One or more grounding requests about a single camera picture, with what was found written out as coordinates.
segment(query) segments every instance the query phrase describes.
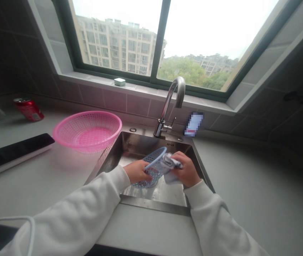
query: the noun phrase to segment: white sleeve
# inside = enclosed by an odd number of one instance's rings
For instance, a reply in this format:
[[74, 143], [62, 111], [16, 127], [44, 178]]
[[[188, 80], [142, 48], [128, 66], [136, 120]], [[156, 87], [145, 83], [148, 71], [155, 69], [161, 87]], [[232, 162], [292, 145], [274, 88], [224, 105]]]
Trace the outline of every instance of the white sleeve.
[[221, 197], [202, 180], [184, 190], [203, 255], [268, 255], [231, 217]]
[[[103, 232], [120, 201], [119, 194], [129, 185], [126, 172], [117, 166], [36, 215], [32, 255], [85, 255]], [[25, 223], [0, 255], [26, 256], [29, 230]]]

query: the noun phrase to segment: glass pane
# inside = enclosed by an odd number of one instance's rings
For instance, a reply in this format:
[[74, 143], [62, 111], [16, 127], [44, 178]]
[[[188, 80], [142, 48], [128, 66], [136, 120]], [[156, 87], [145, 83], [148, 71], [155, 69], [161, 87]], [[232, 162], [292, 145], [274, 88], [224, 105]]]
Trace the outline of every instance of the glass pane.
[[173, 81], [182, 76], [186, 84], [226, 91], [277, 2], [172, 1], [157, 78]]
[[84, 63], [150, 76], [162, 0], [69, 2]]

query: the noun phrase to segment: pink plastic colander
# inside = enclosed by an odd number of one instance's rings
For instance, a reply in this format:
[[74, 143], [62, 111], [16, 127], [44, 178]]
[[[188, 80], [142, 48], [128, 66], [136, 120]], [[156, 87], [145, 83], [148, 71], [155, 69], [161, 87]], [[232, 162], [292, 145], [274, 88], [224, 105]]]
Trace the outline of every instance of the pink plastic colander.
[[122, 129], [121, 119], [105, 111], [86, 111], [65, 118], [53, 130], [59, 144], [93, 153], [112, 144]]

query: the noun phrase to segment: stainless steel sink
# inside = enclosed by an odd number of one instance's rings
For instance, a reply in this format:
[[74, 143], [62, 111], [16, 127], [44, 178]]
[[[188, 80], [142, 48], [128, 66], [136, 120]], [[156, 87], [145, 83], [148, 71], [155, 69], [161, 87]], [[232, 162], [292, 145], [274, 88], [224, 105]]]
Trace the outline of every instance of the stainless steel sink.
[[[95, 178], [94, 176], [102, 172], [110, 172], [118, 164], [125, 166], [165, 146], [167, 152], [181, 151], [191, 158], [199, 177], [214, 192], [192, 139], [185, 137], [181, 138], [183, 142], [180, 142], [178, 138], [179, 136], [173, 134], [155, 138], [153, 131], [148, 129], [137, 129], [134, 133], [122, 131], [112, 148], [103, 153], [85, 184], [88, 184]], [[190, 206], [183, 189], [182, 184], [168, 185], [161, 177], [157, 184], [151, 188], [128, 187], [121, 194], [120, 203], [190, 216]]]

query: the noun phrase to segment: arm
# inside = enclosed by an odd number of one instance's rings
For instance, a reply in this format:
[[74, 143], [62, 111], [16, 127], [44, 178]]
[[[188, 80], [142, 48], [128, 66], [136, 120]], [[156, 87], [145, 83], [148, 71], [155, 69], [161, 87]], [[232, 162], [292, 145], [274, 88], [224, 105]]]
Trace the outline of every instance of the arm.
[[[101, 173], [88, 185], [36, 215], [32, 255], [85, 255], [103, 232], [120, 201], [120, 193], [131, 183], [151, 179], [143, 172], [147, 164], [140, 160]], [[0, 251], [0, 256], [26, 256], [29, 230], [25, 223]]]
[[191, 205], [203, 255], [268, 255], [231, 217], [221, 197], [213, 194], [199, 178], [192, 160], [181, 152], [173, 158], [184, 166], [172, 172], [188, 187], [184, 192]]

